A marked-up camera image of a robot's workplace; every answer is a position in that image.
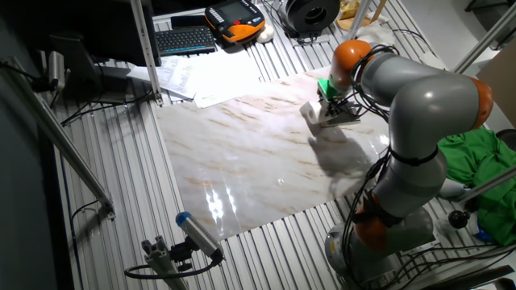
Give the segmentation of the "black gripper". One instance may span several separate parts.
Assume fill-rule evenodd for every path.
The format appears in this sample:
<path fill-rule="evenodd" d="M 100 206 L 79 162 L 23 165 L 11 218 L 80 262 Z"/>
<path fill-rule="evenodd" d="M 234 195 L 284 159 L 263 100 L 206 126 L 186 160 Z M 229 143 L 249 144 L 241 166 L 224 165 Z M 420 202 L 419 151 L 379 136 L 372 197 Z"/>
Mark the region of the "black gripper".
<path fill-rule="evenodd" d="M 321 101 L 319 105 L 321 106 L 318 114 L 319 122 L 328 122 L 339 116 L 351 119 L 356 117 L 356 104 L 348 99 L 332 99 L 329 103 Z"/>

